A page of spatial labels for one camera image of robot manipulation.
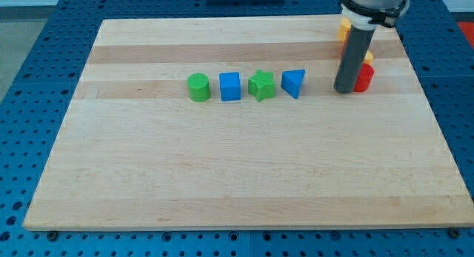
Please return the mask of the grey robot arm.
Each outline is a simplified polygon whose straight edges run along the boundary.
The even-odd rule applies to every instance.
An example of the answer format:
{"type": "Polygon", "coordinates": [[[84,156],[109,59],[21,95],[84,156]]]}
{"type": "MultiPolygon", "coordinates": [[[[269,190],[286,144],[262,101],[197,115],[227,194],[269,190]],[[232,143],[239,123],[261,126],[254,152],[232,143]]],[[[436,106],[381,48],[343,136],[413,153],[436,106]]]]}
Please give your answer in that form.
{"type": "Polygon", "coordinates": [[[410,0],[339,0],[339,4],[352,26],[374,30],[377,26],[395,27],[408,11],[410,0]]]}

